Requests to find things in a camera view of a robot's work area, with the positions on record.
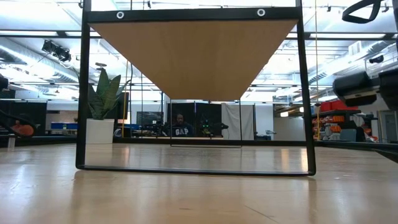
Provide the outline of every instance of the metal grommet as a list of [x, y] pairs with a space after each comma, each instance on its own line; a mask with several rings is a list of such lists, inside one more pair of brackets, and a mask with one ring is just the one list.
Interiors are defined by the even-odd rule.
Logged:
[[116, 17], [117, 17], [118, 19], [123, 19], [123, 17], [124, 17], [124, 12], [118, 12], [118, 13], [116, 13]]
[[259, 10], [257, 10], [257, 15], [258, 16], [265, 16], [266, 15], [266, 11], [265, 10], [263, 10], [263, 9], [259, 9]]

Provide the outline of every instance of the ceiling pipe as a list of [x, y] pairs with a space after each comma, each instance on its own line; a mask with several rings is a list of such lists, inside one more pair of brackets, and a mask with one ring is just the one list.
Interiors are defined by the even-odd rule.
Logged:
[[328, 77], [330, 75], [334, 75], [338, 72], [346, 70], [352, 66], [351, 63], [356, 62], [358, 60], [367, 60], [371, 57], [376, 56], [379, 52], [387, 48], [388, 46], [394, 44], [394, 41], [377, 41], [367, 47], [363, 47], [359, 53], [355, 55], [348, 55], [349, 53], [345, 53], [343, 56], [339, 57], [338, 59], [327, 63], [321, 69], [317, 71], [313, 71], [312, 73], [308, 74], [308, 84], [311, 85], [315, 83], [317, 80], [321, 80], [322, 78]]
[[56, 82], [77, 83], [77, 74], [68, 68], [60, 65], [59, 62], [48, 59], [47, 57], [29, 50], [5, 37], [0, 37], [0, 58], [8, 58], [9, 60], [3, 63], [15, 65], [30, 65], [32, 71], [44, 68], [47, 79], [52, 79]]

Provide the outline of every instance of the black cable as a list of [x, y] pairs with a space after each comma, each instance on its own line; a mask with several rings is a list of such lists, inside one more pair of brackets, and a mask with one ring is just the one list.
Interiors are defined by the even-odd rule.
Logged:
[[47, 53], [46, 55], [44, 55], [40, 60], [38, 60], [34, 65], [30, 66], [29, 68], [32, 68], [33, 66], [37, 65], [37, 64], [38, 64], [39, 62], [41, 62], [48, 54], [50, 54], [50, 53]]

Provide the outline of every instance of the white planter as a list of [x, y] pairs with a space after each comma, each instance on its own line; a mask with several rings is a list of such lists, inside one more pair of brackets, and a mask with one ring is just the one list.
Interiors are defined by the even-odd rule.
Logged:
[[112, 144], [113, 119], [87, 119], [86, 144]]

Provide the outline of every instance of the black camera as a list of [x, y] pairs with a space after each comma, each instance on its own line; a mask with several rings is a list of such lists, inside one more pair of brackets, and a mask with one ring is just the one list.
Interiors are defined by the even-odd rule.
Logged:
[[8, 87], [8, 79], [0, 74], [0, 91]]

